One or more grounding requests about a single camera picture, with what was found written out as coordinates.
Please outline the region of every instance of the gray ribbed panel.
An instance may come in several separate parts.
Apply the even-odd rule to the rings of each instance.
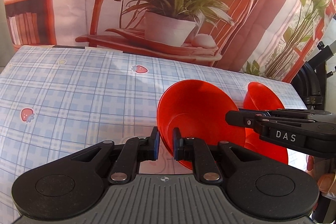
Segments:
[[[53,224],[266,224],[233,207],[217,186],[196,181],[193,175],[137,175],[126,185],[110,187],[86,213]],[[50,224],[21,217],[15,224]],[[312,224],[304,217],[283,224]]]

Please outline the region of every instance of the printed backdrop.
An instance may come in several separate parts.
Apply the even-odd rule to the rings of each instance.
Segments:
[[[285,82],[335,13],[334,0],[4,2],[15,49],[84,43]],[[160,20],[150,21],[150,13]]]

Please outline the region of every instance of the white flower pot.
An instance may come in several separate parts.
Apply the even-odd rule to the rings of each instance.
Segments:
[[[145,39],[181,47],[196,22],[145,12]]]

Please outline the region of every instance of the screw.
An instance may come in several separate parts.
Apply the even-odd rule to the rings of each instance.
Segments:
[[[123,181],[127,179],[127,175],[125,173],[113,173],[111,175],[111,180],[114,180],[114,181]]]
[[[220,176],[217,173],[205,173],[203,178],[209,181],[219,180]]]

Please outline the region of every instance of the tablecloth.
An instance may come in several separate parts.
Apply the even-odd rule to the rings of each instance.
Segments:
[[[11,186],[23,172],[103,140],[149,136],[163,92],[184,79],[225,91],[242,107],[247,85],[270,87],[286,108],[304,109],[287,83],[211,67],[99,49],[23,46],[0,75],[0,223],[18,217]],[[305,155],[289,151],[305,168]],[[143,173],[188,173],[164,145]]]

